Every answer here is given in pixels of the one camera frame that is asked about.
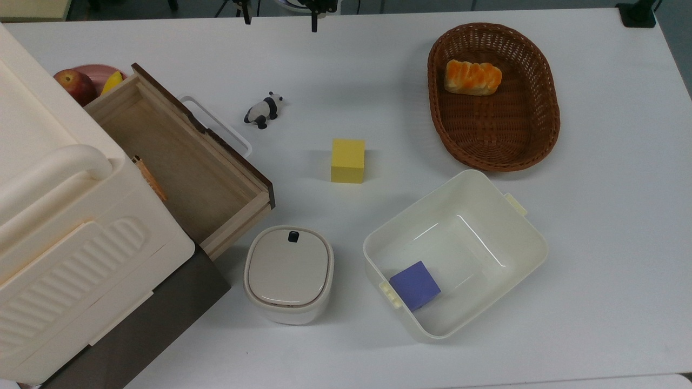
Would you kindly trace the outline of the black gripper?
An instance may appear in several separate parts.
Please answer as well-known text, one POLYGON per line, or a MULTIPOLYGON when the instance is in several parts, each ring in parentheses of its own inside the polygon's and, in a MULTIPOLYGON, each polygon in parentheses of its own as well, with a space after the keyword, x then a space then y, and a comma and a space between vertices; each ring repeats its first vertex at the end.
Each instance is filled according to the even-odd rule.
MULTIPOLYGON (((311 12, 311 31, 318 32, 319 14, 327 12, 334 13, 338 10, 337 0, 298 0, 299 4, 308 8, 311 12)), ((250 25, 252 21, 252 9, 250 0, 234 0, 236 17, 242 17, 245 25, 250 25)))

